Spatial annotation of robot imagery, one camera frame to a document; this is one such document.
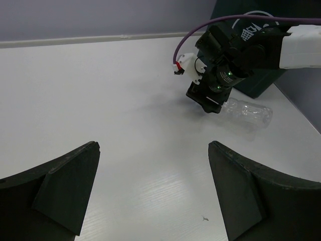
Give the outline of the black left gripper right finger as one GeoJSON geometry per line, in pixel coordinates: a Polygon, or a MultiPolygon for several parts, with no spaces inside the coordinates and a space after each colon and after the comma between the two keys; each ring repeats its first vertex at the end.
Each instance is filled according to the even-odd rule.
{"type": "Polygon", "coordinates": [[[276,171],[218,141],[208,157],[228,240],[320,240],[320,183],[276,171]]]}

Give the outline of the large clear unlabeled bottle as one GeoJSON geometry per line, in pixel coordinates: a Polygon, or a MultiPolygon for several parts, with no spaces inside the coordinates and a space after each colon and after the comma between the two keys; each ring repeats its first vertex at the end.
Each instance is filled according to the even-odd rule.
{"type": "Polygon", "coordinates": [[[240,123],[265,129],[272,120],[273,110],[264,105],[229,98],[222,105],[221,114],[240,123]]]}

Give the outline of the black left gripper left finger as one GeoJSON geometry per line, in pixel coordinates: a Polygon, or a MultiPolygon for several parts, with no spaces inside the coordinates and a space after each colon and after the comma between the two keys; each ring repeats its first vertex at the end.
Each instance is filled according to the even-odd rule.
{"type": "Polygon", "coordinates": [[[1,240],[74,240],[80,235],[100,158],[90,141],[1,179],[1,240]]]}

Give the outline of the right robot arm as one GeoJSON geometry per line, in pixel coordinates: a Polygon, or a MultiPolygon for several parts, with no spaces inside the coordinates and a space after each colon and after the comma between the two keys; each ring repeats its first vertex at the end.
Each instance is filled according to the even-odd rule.
{"type": "Polygon", "coordinates": [[[212,25],[196,42],[208,66],[196,71],[187,97],[206,113],[219,113],[232,88],[256,69],[320,67],[320,26],[273,26],[244,41],[226,23],[212,25]]]}

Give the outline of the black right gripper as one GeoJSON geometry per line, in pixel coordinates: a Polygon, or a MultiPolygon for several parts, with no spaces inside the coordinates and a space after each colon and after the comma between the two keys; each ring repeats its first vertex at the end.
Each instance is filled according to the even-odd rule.
{"type": "Polygon", "coordinates": [[[233,86],[249,77],[251,71],[234,63],[245,42],[228,24],[213,24],[195,46],[203,55],[207,69],[199,85],[192,83],[186,96],[206,113],[220,113],[233,86]]]}

